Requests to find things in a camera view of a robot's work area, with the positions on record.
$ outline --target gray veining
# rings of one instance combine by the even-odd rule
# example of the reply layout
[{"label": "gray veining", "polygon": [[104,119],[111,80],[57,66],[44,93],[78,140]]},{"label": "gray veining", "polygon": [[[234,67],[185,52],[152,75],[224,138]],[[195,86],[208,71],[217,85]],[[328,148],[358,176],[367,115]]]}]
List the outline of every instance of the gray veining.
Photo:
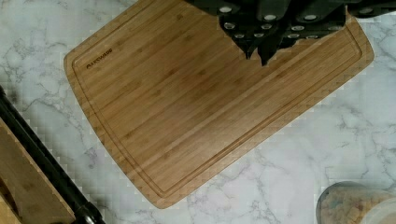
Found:
[{"label": "gray veining", "polygon": [[316,223],[330,184],[396,193],[396,14],[359,20],[375,61],[180,203],[159,210],[108,155],[64,55],[135,1],[0,0],[0,84],[110,224]]}]

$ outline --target bamboo cutting board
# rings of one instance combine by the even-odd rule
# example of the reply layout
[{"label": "bamboo cutting board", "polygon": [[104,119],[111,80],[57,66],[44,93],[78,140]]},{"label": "bamboo cutting board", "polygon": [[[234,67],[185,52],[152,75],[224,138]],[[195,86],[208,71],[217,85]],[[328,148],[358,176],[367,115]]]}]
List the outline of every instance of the bamboo cutting board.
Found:
[{"label": "bamboo cutting board", "polygon": [[190,194],[374,58],[355,20],[245,60],[218,19],[179,0],[140,0],[64,60],[108,152],[159,208]]}]

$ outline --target white marble countertop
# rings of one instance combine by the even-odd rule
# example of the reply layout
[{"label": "white marble countertop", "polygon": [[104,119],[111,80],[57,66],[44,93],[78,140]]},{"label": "white marble countertop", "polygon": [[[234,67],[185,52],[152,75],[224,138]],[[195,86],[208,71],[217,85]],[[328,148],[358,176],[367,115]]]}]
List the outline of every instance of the white marble countertop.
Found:
[{"label": "white marble countertop", "polygon": [[359,20],[375,61],[176,205],[125,177],[83,115],[64,55],[134,1],[0,0],[0,84],[106,223],[316,223],[342,180],[396,192],[396,14]]}]

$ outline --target rivet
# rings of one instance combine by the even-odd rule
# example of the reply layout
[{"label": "rivet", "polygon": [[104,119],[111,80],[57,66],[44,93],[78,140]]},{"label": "rivet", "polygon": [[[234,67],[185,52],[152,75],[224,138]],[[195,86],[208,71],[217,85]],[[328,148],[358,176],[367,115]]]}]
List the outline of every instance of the rivet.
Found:
[{"label": "rivet", "polygon": [[318,38],[319,38],[318,35],[308,35],[308,36],[306,37],[306,39],[318,39]]},{"label": "rivet", "polygon": [[243,37],[245,37],[244,34],[236,34],[236,35],[234,35],[234,36],[235,36],[235,38],[237,38],[237,39],[242,39]]},{"label": "rivet", "polygon": [[272,28],[272,25],[269,24],[269,23],[263,24],[263,25],[262,25],[262,29],[263,29],[263,30],[269,30],[269,29],[271,29],[271,28]]},{"label": "rivet", "polygon": [[317,19],[316,15],[306,15],[304,17],[304,20],[306,20],[306,21],[313,21],[313,20],[316,20],[316,19]]},{"label": "rivet", "polygon": [[231,8],[231,7],[221,7],[220,9],[219,9],[219,11],[220,12],[222,12],[222,13],[229,13],[229,12],[231,12],[233,9]]},{"label": "rivet", "polygon": [[274,19],[276,19],[276,15],[266,15],[264,16],[264,19],[266,21],[273,21]]},{"label": "rivet", "polygon": [[227,29],[227,30],[233,30],[235,28],[235,23],[225,22],[224,23],[224,28]]},{"label": "rivet", "polygon": [[300,35],[297,35],[297,34],[288,35],[288,38],[290,38],[290,39],[294,39],[294,38],[298,38],[298,37],[300,37]]},{"label": "rivet", "polygon": [[263,37],[264,36],[264,34],[263,33],[257,33],[257,34],[254,34],[254,37],[256,37],[256,38],[260,38],[260,37]]},{"label": "rivet", "polygon": [[305,29],[305,27],[300,25],[291,27],[291,30],[293,31],[302,31],[303,29]]}]

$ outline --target wooden board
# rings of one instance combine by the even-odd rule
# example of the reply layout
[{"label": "wooden board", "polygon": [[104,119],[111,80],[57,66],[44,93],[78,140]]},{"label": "wooden board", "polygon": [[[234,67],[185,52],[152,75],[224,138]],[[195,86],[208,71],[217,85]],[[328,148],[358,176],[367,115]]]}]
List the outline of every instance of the wooden board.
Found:
[{"label": "wooden board", "polygon": [[21,223],[67,224],[75,221],[73,211],[2,119],[0,143],[0,182],[9,189]]},{"label": "wooden board", "polygon": [[0,193],[0,224],[21,224],[3,194]]},{"label": "wooden board", "polygon": [[178,0],[140,0],[64,68],[108,152],[159,208],[190,194],[374,58],[355,20],[282,49],[269,66]]},{"label": "wooden board", "polygon": [[7,203],[7,205],[11,208],[11,210],[15,214],[18,214],[18,207],[15,204],[15,200],[12,197],[11,192],[9,191],[7,185],[4,183],[1,177],[0,177],[0,194],[3,197],[3,201]]}]

